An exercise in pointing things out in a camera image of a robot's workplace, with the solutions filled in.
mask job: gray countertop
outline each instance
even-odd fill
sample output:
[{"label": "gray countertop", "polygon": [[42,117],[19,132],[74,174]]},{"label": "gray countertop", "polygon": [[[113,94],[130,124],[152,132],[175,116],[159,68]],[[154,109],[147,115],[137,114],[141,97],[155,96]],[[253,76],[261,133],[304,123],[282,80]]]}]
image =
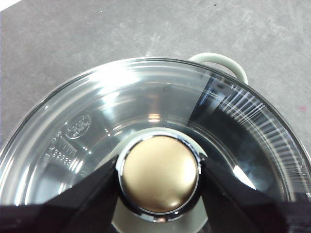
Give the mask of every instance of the gray countertop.
[{"label": "gray countertop", "polygon": [[123,58],[217,52],[311,150],[311,1],[23,0],[1,16],[1,144],[58,85]]}]

